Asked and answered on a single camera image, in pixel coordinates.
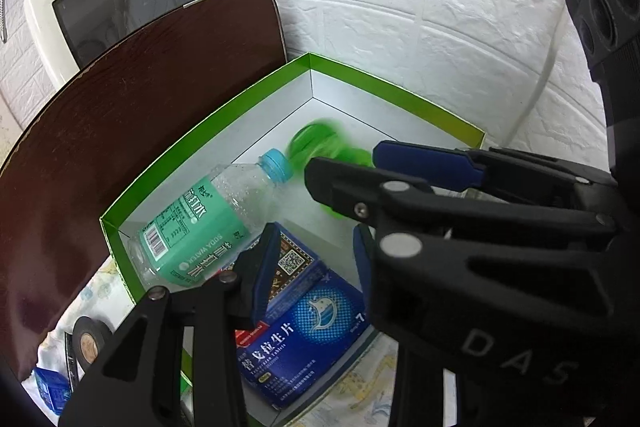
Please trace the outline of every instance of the blurry green object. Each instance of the blurry green object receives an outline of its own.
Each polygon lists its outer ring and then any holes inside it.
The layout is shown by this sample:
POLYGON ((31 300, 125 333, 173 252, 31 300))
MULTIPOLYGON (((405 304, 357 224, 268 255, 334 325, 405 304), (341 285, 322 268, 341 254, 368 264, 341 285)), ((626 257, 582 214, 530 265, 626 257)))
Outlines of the blurry green object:
MULTIPOLYGON (((296 175, 302 175, 311 158, 320 156, 345 163, 373 167, 369 151, 351 146, 337 122, 316 120, 300 129, 289 142, 286 157, 296 175)), ((323 208, 332 216, 343 217, 330 207, 323 208)))

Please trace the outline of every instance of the open box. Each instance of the open box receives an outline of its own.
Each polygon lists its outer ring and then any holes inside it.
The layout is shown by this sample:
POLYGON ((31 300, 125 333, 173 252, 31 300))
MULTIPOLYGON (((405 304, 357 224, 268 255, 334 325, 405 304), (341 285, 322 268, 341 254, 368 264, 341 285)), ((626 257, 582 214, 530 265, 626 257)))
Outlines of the open box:
MULTIPOLYGON (((270 148, 284 151, 300 128, 319 118, 340 122, 354 146, 367 150, 389 139, 443 148, 480 147, 484 139, 484 133, 472 124, 401 87, 328 58, 303 55, 197 124, 149 165, 102 215, 102 230, 132 300, 139 301, 150 284, 141 282, 129 260, 126 245, 130 236, 215 165, 254 163, 270 148)), ((329 268, 360 288, 351 248, 355 222, 332 216, 313 201, 302 179, 287 184, 274 219, 329 268)), ((172 291, 181 289, 167 286, 172 291)), ((357 362, 375 334, 369 328, 332 370, 281 411, 272 409, 243 383, 249 415, 262 425, 288 423, 321 396, 328 380, 336 380, 357 362)), ((186 331, 182 375, 188 383, 192 339, 186 331)))

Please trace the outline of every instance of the blue bottle cap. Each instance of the blue bottle cap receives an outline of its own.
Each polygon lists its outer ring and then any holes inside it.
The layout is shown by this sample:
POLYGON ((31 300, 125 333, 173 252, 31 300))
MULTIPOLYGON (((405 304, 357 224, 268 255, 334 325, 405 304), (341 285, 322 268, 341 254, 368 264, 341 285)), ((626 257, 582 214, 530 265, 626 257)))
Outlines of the blue bottle cap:
POLYGON ((263 156, 260 156, 258 165, 276 183, 285 183, 293 176, 289 161, 277 149, 270 149, 263 156))

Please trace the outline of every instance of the screw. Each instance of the screw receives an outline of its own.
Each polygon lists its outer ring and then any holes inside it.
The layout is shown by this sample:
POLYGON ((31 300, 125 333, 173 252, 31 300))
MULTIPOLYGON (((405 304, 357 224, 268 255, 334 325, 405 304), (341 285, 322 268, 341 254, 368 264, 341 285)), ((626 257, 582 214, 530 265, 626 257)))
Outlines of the screw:
POLYGON ((369 207, 364 203, 356 203, 356 206, 353 207, 353 212, 360 219, 369 217, 369 207))
POLYGON ((159 301, 166 295, 166 288, 164 286, 154 286, 149 290, 148 295, 152 301, 159 301))
POLYGON ((238 274, 233 270, 224 270, 218 274, 218 280, 224 284, 235 282, 238 279, 238 274))
POLYGON ((399 181, 385 182, 382 186, 389 192, 404 192, 410 188, 408 183, 399 181))
POLYGON ((422 251, 422 241, 410 233, 394 232, 380 240, 380 249, 390 257, 413 257, 422 251))
POLYGON ((607 216, 606 214, 596 214, 596 221, 603 227, 615 227, 616 225, 616 222, 613 220, 613 218, 607 216))

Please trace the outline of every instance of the qr code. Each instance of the qr code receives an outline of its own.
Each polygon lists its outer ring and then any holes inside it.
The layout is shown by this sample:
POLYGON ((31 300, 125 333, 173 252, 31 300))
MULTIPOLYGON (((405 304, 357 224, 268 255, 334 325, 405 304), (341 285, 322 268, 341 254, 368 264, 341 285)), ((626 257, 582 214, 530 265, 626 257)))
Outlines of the qr code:
POLYGON ((289 250, 289 253, 278 261, 278 266, 280 266, 287 275, 291 275, 303 264, 305 264, 305 259, 294 250, 289 250))

